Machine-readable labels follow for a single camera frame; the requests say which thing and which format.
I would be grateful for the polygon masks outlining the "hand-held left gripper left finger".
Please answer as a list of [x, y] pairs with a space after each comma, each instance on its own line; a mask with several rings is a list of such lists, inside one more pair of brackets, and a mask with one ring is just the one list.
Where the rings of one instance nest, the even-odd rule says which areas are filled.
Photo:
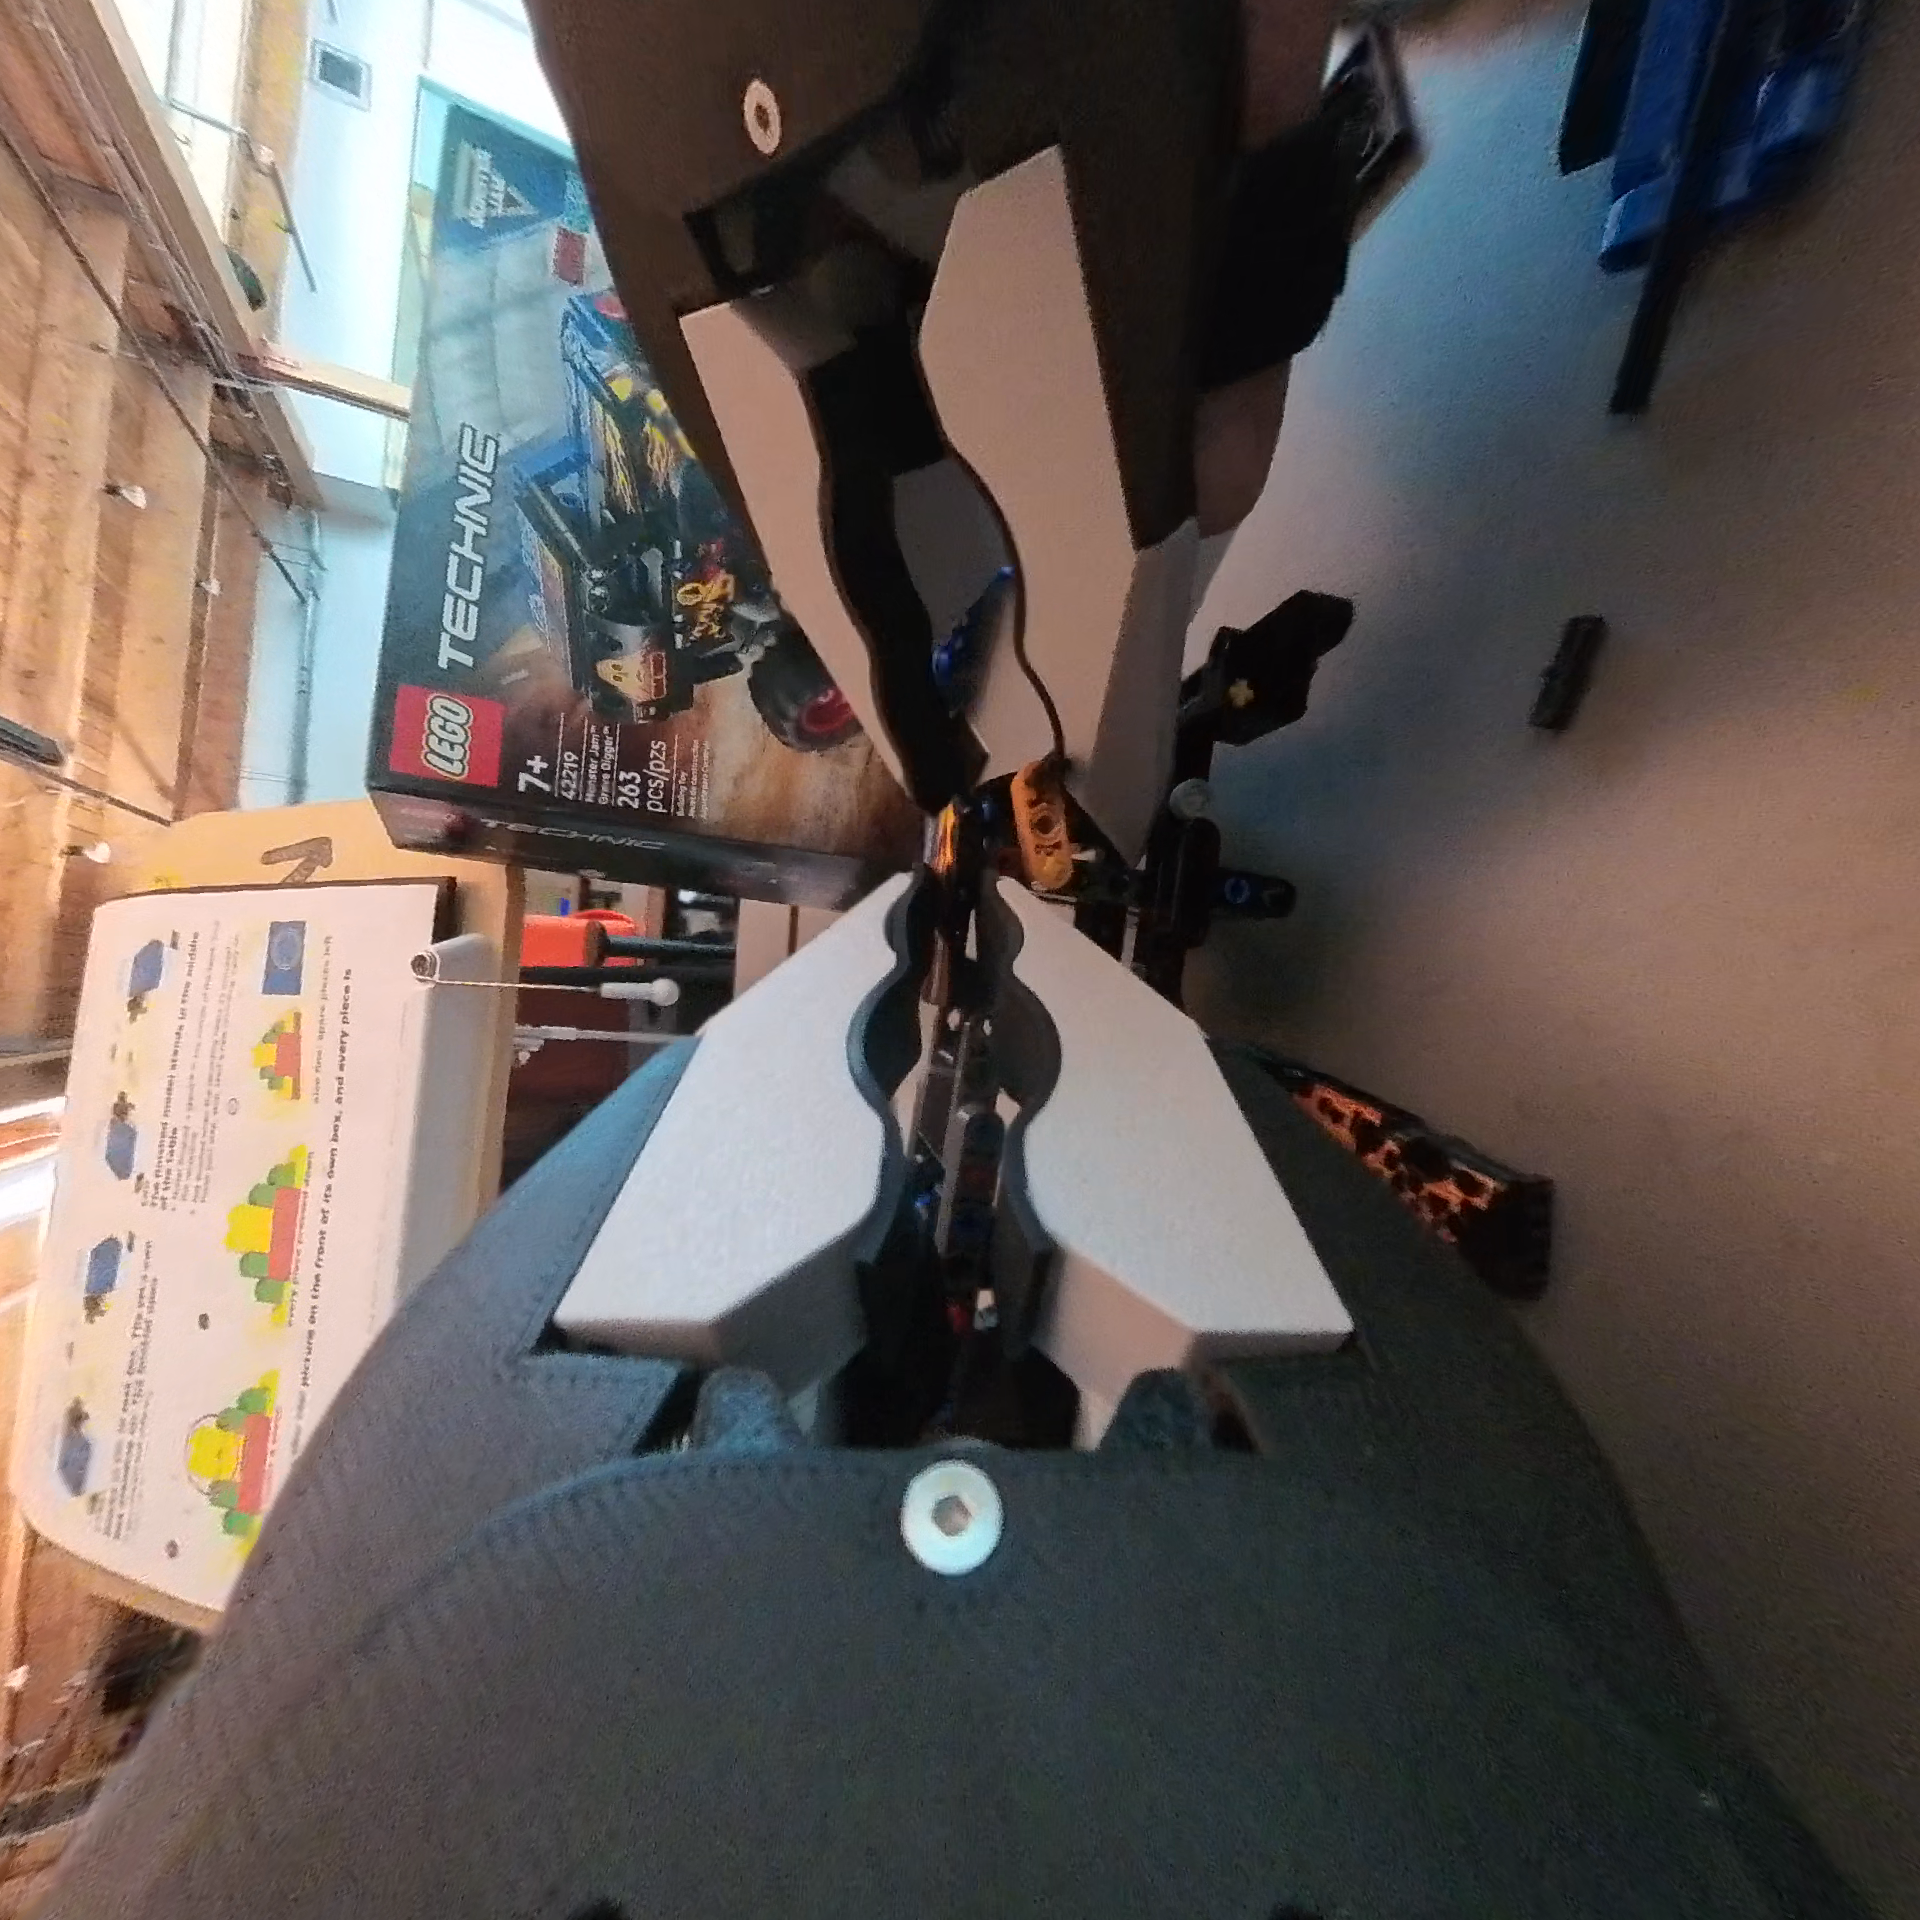
[[755, 1370], [826, 1443], [882, 1424], [870, 1294], [909, 1192], [931, 902], [887, 880], [675, 1050], [554, 1308], [566, 1349]]

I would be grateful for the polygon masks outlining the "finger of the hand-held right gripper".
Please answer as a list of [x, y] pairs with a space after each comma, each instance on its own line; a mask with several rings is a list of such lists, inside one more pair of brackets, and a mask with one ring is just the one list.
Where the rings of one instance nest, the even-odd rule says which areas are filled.
[[1074, 805], [1138, 861], [1173, 759], [1197, 534], [1135, 534], [1059, 146], [962, 193], [919, 362], [1018, 577], [974, 738], [993, 774], [1059, 749]]
[[714, 305], [682, 335], [785, 607], [897, 782], [942, 812], [970, 790], [974, 741], [936, 686], [895, 522], [902, 344], [799, 291]]

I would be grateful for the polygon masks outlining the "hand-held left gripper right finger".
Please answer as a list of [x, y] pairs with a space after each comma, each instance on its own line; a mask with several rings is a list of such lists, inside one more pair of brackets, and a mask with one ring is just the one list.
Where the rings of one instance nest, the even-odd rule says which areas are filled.
[[1005, 1010], [1038, 1010], [1021, 1199], [1045, 1242], [1033, 1335], [1078, 1392], [1074, 1443], [1145, 1374], [1338, 1351], [1356, 1319], [1197, 1022], [1018, 882], [996, 910]]

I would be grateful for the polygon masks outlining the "black orange print side panel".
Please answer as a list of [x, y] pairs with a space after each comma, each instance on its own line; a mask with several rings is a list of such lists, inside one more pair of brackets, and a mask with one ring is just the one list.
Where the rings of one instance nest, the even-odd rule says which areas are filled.
[[1540, 1303], [1555, 1267], [1555, 1179], [1284, 1053], [1258, 1066], [1501, 1301]]

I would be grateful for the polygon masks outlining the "toy brick monster truck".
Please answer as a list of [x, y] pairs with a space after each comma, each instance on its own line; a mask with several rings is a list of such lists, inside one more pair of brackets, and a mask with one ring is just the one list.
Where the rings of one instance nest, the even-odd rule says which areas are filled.
[[1104, 844], [1052, 762], [950, 812], [929, 880], [924, 1064], [902, 1136], [909, 1192], [870, 1294], [882, 1424], [854, 1447], [1069, 1447], [1078, 1392], [1036, 1346], [1045, 1242], [1021, 1199], [1018, 1091], [1038, 1084], [1038, 1010], [1005, 1010], [1012, 939], [996, 885], [1018, 882], [1186, 1010], [1186, 966], [1220, 920], [1284, 920], [1292, 885], [1227, 867], [1210, 815], [1220, 748], [1303, 719], [1351, 603], [1298, 592], [1222, 627], [1181, 686], [1163, 805], [1138, 862]]

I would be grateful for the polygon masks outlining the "person's right hand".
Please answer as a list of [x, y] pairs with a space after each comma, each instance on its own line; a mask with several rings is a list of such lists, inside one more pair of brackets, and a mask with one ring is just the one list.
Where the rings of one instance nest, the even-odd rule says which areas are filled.
[[1194, 396], [1194, 524], [1231, 534], [1258, 507], [1284, 431], [1291, 360]]

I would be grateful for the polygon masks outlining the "toy set cardboard box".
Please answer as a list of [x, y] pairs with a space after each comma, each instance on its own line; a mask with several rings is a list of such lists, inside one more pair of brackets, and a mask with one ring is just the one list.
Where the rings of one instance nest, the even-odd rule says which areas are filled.
[[423, 85], [365, 785], [395, 849], [837, 910], [919, 815], [628, 323], [574, 159]]

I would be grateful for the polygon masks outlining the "black axle pin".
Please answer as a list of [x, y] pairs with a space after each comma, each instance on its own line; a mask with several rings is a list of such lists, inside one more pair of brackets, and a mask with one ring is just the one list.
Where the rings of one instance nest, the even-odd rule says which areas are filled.
[[1536, 696], [1528, 710], [1528, 728], [1540, 733], [1565, 733], [1577, 722], [1610, 625], [1601, 614], [1577, 614], [1560, 627], [1555, 650], [1540, 677]]

